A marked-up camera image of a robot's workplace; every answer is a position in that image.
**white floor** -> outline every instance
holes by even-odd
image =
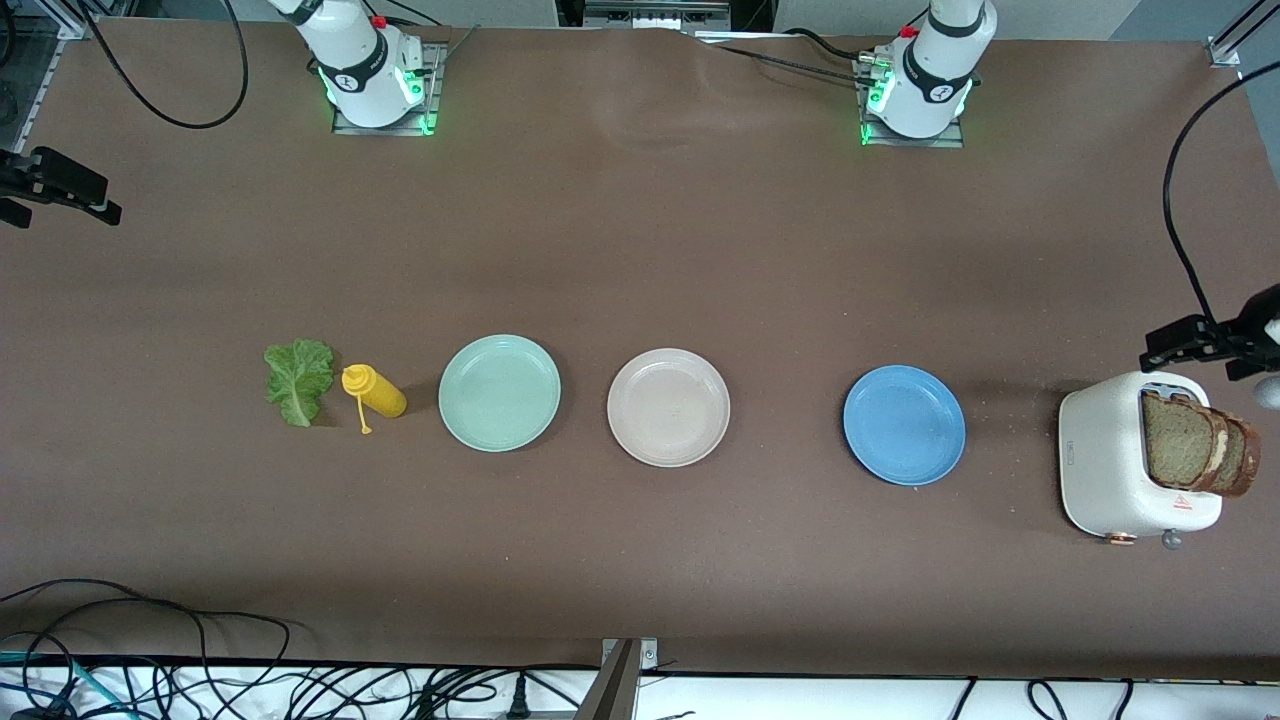
[[[302,691],[306,680],[283,676],[285,673],[312,670],[312,675],[323,669],[291,667],[274,671],[278,682],[253,688],[236,701],[234,707],[244,720],[284,720],[288,717],[291,692]],[[383,670],[366,670],[342,684],[352,692]],[[261,670],[250,667],[215,667],[214,676],[234,680],[253,680]],[[412,670],[412,688],[403,675],[397,675],[370,688],[361,698],[397,697],[410,689],[421,687],[428,670]],[[591,671],[536,671],[540,679],[556,685],[568,696],[581,698],[591,683]],[[123,670],[116,667],[99,669],[92,673],[109,692],[127,698],[123,683]],[[141,696],[150,692],[151,673],[147,669],[133,669],[136,691]],[[32,671],[31,687],[56,692],[67,679],[65,669],[44,667]],[[204,679],[204,670],[186,669],[184,682]],[[0,669],[0,683],[20,684],[20,671],[15,667]],[[453,703],[449,717],[453,720],[483,717],[502,717],[511,706],[511,692],[515,678],[508,675],[493,682],[497,696],[486,702]],[[947,720],[955,707],[965,680],[899,680],[899,679],[753,679],[753,678],[643,678],[636,707],[636,720],[659,720],[692,711],[691,720],[740,720],[749,717],[769,719],[809,719],[840,717],[845,720]],[[1114,682],[1053,682],[1062,701],[1068,717],[1074,720],[1110,720],[1123,694],[1124,687]],[[224,696],[230,697],[238,688],[223,687]],[[306,716],[316,717],[337,706],[342,700],[335,694],[324,696],[312,685],[308,693],[301,693],[310,700],[319,700],[306,711]],[[207,691],[207,685],[189,693],[206,711],[196,712],[195,707],[178,702],[173,708],[174,720],[234,720],[229,712],[215,715],[219,703]],[[529,683],[529,706],[535,712],[572,710],[564,701],[557,698],[541,687]],[[1047,696],[1041,696],[1042,703],[1052,715],[1053,710]],[[73,696],[73,703],[79,711],[101,707],[108,701],[88,684],[81,682]],[[23,693],[13,689],[0,691],[0,717],[29,707]],[[156,712],[154,705],[142,705],[142,710]],[[406,705],[403,701],[365,708],[367,720],[398,720]],[[1267,714],[1280,715],[1280,688],[1245,687],[1206,683],[1138,683],[1124,720],[1262,720]],[[138,720],[128,714],[109,715],[122,720]],[[978,683],[965,706],[964,720],[1037,720],[1025,696],[1025,683],[1015,680],[982,680]],[[356,708],[337,714],[334,720],[362,720]]]

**metal mounting plate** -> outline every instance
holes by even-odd
[[[604,653],[600,655],[600,664],[609,659],[609,652],[617,644],[616,639],[604,641]],[[653,670],[658,666],[658,638],[640,638],[640,669]]]
[[[404,114],[399,120],[380,128],[360,127],[334,108],[333,132],[334,135],[381,135],[393,137],[411,137],[422,135],[435,135],[435,123],[440,114],[440,92],[444,90],[444,64],[449,55],[449,46],[444,42],[422,44],[422,102]]]
[[[964,133],[960,131],[960,118],[952,118],[947,129],[937,137],[918,140],[904,137],[892,129],[878,115],[867,110],[865,86],[858,87],[858,113],[861,124],[863,145],[896,145],[900,147],[964,147]]]

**green led light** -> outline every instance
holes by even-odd
[[[435,120],[438,113],[428,113],[417,119],[417,127],[422,131],[422,135],[435,135]]]
[[[893,92],[893,87],[897,83],[892,82],[892,74],[886,76],[886,82],[876,83],[876,88],[868,91],[867,108],[876,114],[884,111],[884,105],[888,104],[888,94]]]
[[[338,101],[333,99],[333,86],[329,85],[329,78],[320,74],[320,82],[324,85],[324,96],[329,99],[330,105],[338,105]]]
[[[412,90],[411,90],[411,88],[408,87],[408,83],[407,83],[407,82],[404,82],[404,77],[406,77],[407,74],[408,74],[408,73],[396,73],[396,82],[401,83],[401,92],[403,92],[403,94],[404,94],[404,100],[406,100],[406,101],[408,101],[408,102],[411,102],[411,104],[412,104],[412,102],[417,102],[417,94],[416,94],[416,92],[413,92],[413,91],[412,91]]]
[[[960,102],[956,105],[956,114],[954,118],[959,118],[960,113],[964,113],[964,101],[969,99],[969,91],[973,90],[973,81],[965,83],[964,90],[960,91]]]

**plate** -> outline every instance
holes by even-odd
[[[919,368],[886,365],[867,373],[845,398],[845,439],[878,478],[924,486],[964,454],[964,413],[942,380]]]
[[[632,457],[682,468],[724,437],[728,388],[710,363],[687,350],[650,350],[613,379],[608,414],[613,437]]]
[[[559,407],[556,361],[513,334],[483,337],[449,360],[440,377],[440,418],[462,445],[506,452],[534,441]]]

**blue plate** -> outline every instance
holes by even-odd
[[[925,486],[964,454],[964,413],[942,380],[919,368],[886,365],[867,373],[845,398],[845,439],[877,477]]]

